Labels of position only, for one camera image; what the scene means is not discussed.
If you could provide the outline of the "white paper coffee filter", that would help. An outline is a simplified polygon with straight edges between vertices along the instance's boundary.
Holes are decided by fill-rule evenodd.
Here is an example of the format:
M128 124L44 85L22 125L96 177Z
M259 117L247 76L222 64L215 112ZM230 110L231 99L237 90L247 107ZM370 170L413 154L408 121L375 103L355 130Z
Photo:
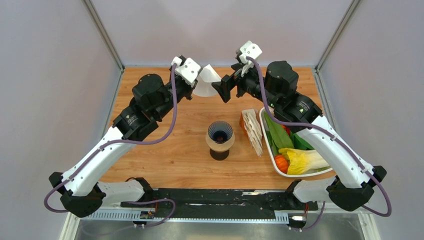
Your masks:
M212 83L219 83L220 81L221 77L219 74L208 64L200 71L197 77L197 84L192 93L199 97L216 96L218 91L212 86Z

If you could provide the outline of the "dark blue coffee dripper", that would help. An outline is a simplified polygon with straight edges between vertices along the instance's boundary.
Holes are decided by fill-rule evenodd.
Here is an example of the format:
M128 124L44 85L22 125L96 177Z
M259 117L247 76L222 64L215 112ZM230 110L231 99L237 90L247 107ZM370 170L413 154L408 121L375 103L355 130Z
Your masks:
M223 144L233 136L233 128L226 121L215 121L207 130L208 137L217 144Z

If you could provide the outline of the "glass carafe red lid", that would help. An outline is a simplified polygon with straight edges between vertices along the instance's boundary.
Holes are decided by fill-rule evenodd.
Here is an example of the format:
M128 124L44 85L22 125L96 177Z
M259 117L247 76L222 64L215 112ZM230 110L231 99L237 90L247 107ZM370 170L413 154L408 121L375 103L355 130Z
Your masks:
M210 150L209 150L209 153L210 153L210 156L211 156L214 160L217 160L217 161L223 161L223 160L225 160L225 159L229 156L230 150L228 149L228 150L226 150L226 151L218 152L218 151L215 151L215 150L213 150L213 149L210 149Z

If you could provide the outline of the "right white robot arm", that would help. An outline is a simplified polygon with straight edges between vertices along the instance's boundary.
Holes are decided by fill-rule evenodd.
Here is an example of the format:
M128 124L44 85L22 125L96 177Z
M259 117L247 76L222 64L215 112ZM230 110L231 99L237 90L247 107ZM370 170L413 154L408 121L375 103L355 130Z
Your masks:
M332 202L345 211L365 208L375 188L382 187L387 174L383 166L363 160L330 125L322 110L308 96L298 92L299 75L286 62L271 62L265 72L257 63L237 63L233 73L212 87L224 102L249 94L264 104L268 116L305 140L335 171L322 180L295 180L285 195L286 205L298 209L312 201Z

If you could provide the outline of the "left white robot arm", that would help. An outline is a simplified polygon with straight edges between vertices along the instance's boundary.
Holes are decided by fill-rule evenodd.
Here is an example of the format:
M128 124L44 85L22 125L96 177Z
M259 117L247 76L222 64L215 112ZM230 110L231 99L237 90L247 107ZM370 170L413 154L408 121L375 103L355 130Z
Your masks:
M60 194L61 212L83 218L104 205L136 202L149 206L153 193L141 178L107 183L101 177L135 146L166 140L176 125L178 103L192 98L197 83L194 70L172 69L167 83L158 74L142 76L132 88L129 105L89 153L69 170L49 176L52 191Z

